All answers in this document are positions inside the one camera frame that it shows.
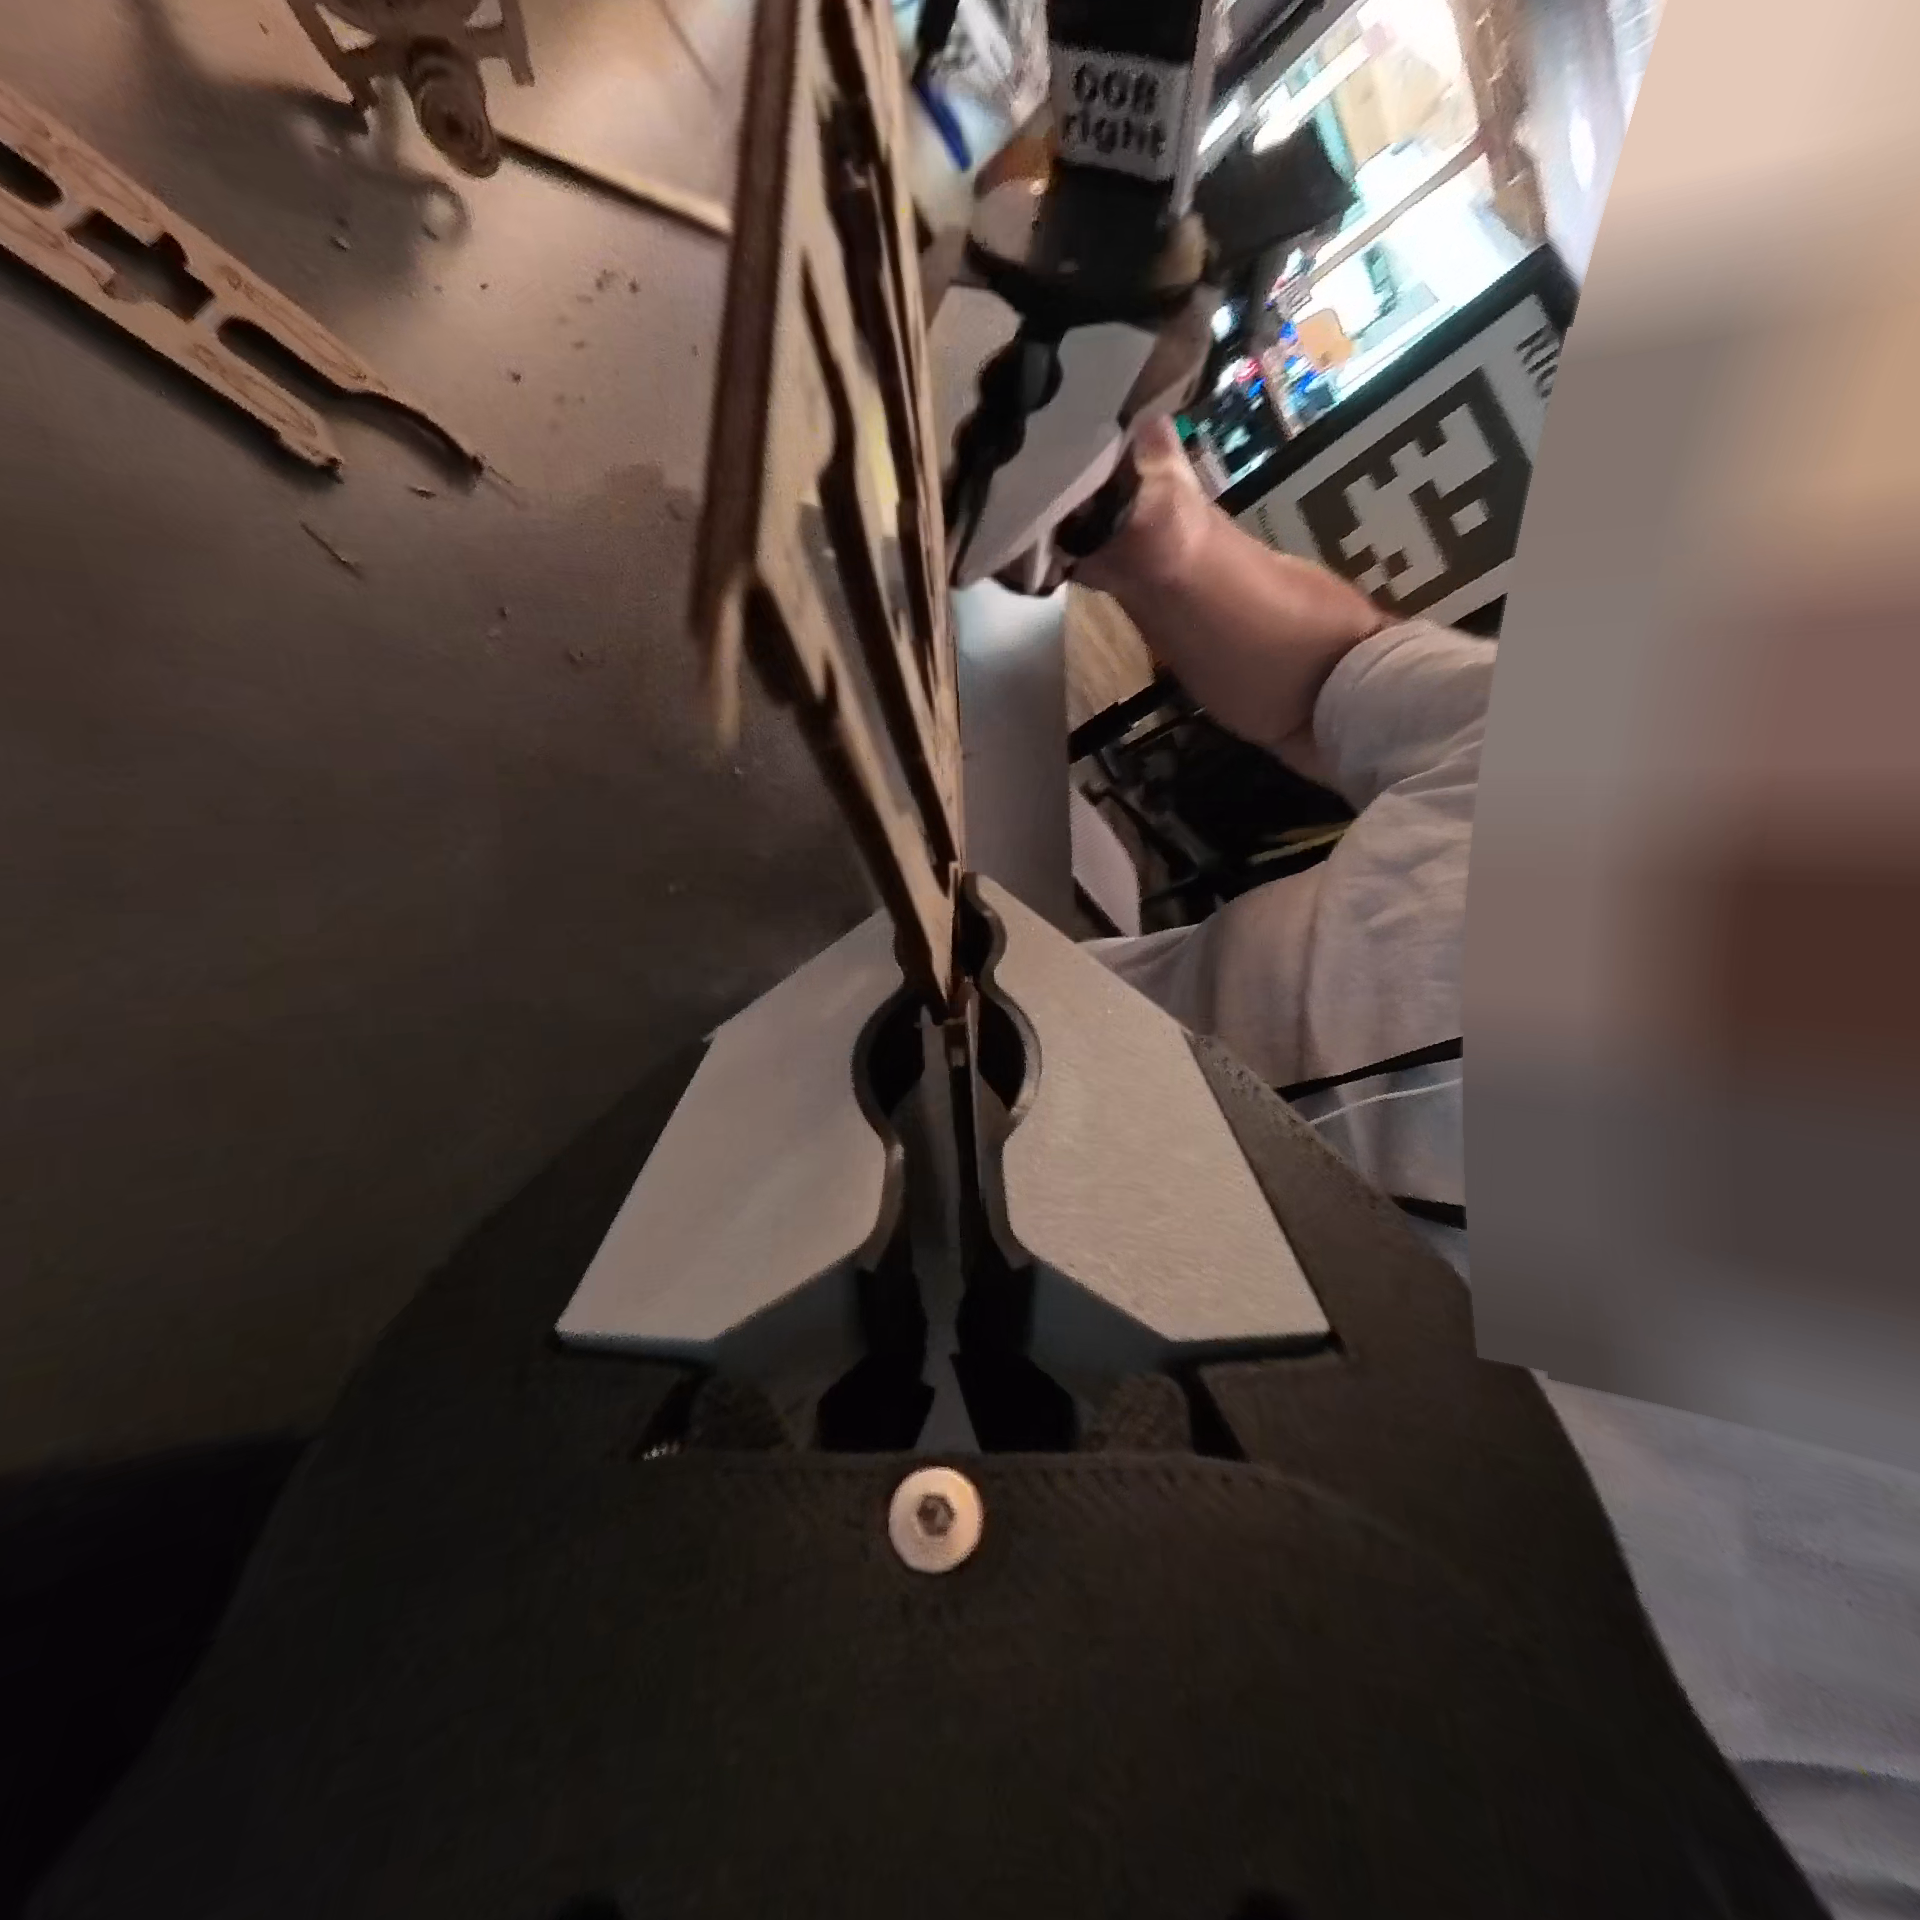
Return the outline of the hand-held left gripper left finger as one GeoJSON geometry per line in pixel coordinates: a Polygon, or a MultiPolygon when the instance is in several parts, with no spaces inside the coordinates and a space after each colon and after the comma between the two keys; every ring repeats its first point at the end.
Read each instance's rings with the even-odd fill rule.
{"type": "Polygon", "coordinates": [[[713,1028],[560,1344],[749,1382],[803,1446],[957,1449],[951,1123],[871,914],[713,1028]]]}

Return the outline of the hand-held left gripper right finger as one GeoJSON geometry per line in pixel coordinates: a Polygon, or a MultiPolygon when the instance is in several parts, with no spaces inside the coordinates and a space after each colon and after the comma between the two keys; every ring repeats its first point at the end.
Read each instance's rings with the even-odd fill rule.
{"type": "Polygon", "coordinates": [[[983,1449],[1072,1449],[1114,1390],[1335,1332],[1186,1028],[971,879],[961,1396],[983,1449]]]}

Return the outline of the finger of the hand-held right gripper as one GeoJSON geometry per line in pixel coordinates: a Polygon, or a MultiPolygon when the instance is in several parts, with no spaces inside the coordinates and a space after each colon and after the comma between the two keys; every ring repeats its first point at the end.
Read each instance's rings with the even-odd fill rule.
{"type": "Polygon", "coordinates": [[[954,586],[1051,586],[1129,520],[1138,426],[1188,401],[1188,323],[1025,323],[983,367],[945,480],[954,586]]]}
{"type": "Polygon", "coordinates": [[[992,290],[956,284],[929,327],[940,451],[1019,451],[1041,408],[1041,342],[992,290]]]}

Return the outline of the laser-cut wooden parts sheet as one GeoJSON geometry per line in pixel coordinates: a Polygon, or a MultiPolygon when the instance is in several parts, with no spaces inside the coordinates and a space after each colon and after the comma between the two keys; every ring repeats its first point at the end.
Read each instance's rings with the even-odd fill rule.
{"type": "Polygon", "coordinates": [[[943,462],[888,6],[757,6],[689,624],[796,714],[925,1007],[968,875],[943,462]]]}

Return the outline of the long wooden strip part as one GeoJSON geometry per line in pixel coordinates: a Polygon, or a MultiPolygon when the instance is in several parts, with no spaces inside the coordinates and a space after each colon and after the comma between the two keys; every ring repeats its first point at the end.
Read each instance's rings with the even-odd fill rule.
{"type": "Polygon", "coordinates": [[[466,435],[13,84],[2,84],[2,150],[4,266],[252,422],[296,465],[324,479],[346,465],[305,399],[314,390],[418,432],[457,474],[488,470],[466,435]]]}

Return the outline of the person's right forearm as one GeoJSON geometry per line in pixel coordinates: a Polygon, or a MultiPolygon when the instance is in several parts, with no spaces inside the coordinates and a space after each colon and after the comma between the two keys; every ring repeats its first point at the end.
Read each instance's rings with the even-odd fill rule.
{"type": "Polygon", "coordinates": [[[1351,584],[1282,555],[1282,580],[1252,602],[1128,608],[1148,651],[1224,729],[1321,780],[1314,714],[1332,673],[1387,618],[1351,584]]]}

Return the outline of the assembled wooden model piece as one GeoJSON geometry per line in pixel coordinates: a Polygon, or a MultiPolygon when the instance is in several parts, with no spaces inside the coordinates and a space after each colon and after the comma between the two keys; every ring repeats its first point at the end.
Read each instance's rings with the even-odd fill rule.
{"type": "Polygon", "coordinates": [[[396,88],[428,145],[468,179],[500,166],[482,66],[537,80],[520,3],[290,3],[288,11],[359,112],[396,88]]]}

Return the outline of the person's right hand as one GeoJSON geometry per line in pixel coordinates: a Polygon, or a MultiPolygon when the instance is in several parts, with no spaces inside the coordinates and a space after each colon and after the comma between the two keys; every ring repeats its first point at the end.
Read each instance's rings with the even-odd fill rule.
{"type": "Polygon", "coordinates": [[[1128,444],[1136,480],[1117,531],[1072,564],[1076,586],[1124,608],[1252,602],[1285,578],[1282,555],[1240,528],[1203,491],[1171,416],[1146,416],[1128,444]]]}

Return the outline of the thin wooden stick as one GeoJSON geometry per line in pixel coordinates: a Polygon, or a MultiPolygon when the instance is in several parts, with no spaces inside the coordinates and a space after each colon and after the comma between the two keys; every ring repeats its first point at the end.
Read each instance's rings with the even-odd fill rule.
{"type": "Polygon", "coordinates": [[[507,130],[496,134],[496,145],[517,166],[539,177],[577,185],[587,194],[629,208],[653,214],[672,225],[704,234],[721,242],[731,238],[731,214],[721,199],[696,194],[684,185],[637,177],[610,166],[577,160],[562,152],[547,150],[539,143],[507,130]]]}

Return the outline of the black white marker sign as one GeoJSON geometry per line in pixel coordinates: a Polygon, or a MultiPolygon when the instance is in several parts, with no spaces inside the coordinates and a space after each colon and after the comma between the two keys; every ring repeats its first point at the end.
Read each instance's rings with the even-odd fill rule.
{"type": "Polygon", "coordinates": [[[1575,311],[1556,249],[1527,251],[1227,488],[1220,511],[1392,618],[1498,633],[1575,311]]]}

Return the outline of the black chair base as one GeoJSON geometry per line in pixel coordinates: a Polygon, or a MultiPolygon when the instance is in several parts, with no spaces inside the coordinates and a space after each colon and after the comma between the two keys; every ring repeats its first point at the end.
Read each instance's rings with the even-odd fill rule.
{"type": "Polygon", "coordinates": [[[1067,755],[1133,862],[1144,931],[1199,924],[1308,873],[1354,820],[1340,796],[1224,729],[1169,678],[1075,728],[1067,755]]]}

